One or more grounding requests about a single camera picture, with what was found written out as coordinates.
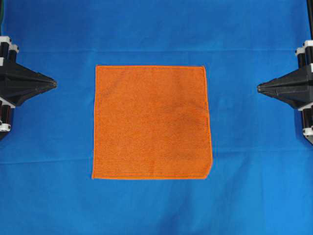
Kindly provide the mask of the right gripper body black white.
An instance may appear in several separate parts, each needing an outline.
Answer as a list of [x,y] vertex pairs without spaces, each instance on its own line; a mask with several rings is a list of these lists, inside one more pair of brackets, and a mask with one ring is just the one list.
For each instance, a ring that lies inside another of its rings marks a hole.
[[306,40],[302,47],[296,50],[298,67],[305,68],[307,72],[308,98],[304,105],[298,108],[302,115],[302,132],[306,140],[313,143],[313,41]]

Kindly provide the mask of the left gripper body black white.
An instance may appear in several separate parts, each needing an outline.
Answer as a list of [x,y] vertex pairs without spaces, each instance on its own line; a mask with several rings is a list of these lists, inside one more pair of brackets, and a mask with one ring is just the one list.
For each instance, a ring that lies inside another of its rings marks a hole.
[[[0,37],[0,69],[4,69],[5,62],[16,62],[19,47],[12,44],[9,36]],[[12,129],[12,119],[16,105],[9,100],[9,78],[0,74],[0,140],[6,137]]]

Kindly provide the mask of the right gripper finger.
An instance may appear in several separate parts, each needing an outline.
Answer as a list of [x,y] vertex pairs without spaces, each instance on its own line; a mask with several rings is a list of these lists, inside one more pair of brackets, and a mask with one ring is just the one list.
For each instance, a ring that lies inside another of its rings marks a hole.
[[258,93],[278,99],[294,109],[312,103],[312,91],[294,88],[257,88]]
[[269,82],[261,83],[257,86],[257,89],[264,90],[265,88],[309,85],[311,82],[312,64],[309,64]]

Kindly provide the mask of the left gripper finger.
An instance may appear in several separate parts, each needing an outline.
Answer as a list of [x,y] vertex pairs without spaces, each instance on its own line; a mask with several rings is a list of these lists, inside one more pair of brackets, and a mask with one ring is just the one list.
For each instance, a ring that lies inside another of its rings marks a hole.
[[57,86],[57,82],[54,79],[9,60],[4,61],[4,75],[21,81],[45,82],[52,86]]
[[21,106],[26,100],[48,92],[57,87],[56,82],[45,83],[45,82],[37,82],[23,84],[21,87],[11,86],[11,84],[7,84],[3,86],[3,99],[12,103],[14,106]]

